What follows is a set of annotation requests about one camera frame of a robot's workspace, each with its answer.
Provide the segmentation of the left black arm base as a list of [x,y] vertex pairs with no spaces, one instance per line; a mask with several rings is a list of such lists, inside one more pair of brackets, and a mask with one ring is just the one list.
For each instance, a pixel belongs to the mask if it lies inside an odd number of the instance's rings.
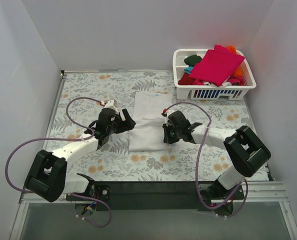
[[91,183],[85,190],[86,197],[99,199],[101,201],[108,201],[111,196],[111,187],[107,184]]

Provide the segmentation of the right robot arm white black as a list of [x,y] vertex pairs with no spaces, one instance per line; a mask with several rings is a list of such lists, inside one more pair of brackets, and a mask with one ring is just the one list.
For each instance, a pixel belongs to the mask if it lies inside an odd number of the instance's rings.
[[207,127],[195,122],[191,124],[185,115],[177,110],[164,110],[163,142],[171,145],[179,141],[196,145],[209,145],[226,150],[232,162],[210,186],[199,189],[202,198],[226,199],[233,189],[245,178],[252,177],[271,158],[271,152],[248,126],[237,130]]

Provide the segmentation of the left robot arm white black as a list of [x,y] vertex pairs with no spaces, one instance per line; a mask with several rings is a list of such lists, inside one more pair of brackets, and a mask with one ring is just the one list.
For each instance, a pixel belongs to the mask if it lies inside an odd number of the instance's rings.
[[96,192],[95,181],[82,173],[69,174],[68,167],[97,151],[108,142],[111,135],[133,130],[135,125],[127,109],[118,112],[103,108],[98,119],[86,128],[77,141],[52,151],[39,151],[24,187],[51,203],[62,194],[78,194],[82,199],[90,200]]

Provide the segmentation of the white t shirt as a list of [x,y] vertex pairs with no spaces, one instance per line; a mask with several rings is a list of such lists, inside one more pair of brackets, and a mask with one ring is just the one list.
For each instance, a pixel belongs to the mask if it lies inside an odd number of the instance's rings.
[[136,92],[132,119],[134,129],[129,131],[131,152],[155,152],[169,149],[164,143],[163,110],[172,104],[171,93]]

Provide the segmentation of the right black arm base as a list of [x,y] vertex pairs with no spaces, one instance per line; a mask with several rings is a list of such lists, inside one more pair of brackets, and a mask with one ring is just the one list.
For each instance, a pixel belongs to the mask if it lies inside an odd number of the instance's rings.
[[[220,187],[214,184],[200,184],[196,195],[202,199],[201,204],[206,211],[211,211],[216,217],[224,219],[232,218],[237,215],[244,207],[249,195],[249,185],[246,184],[246,189],[243,190],[242,184],[234,186],[230,190]],[[238,209],[234,210],[234,200],[242,200]]]

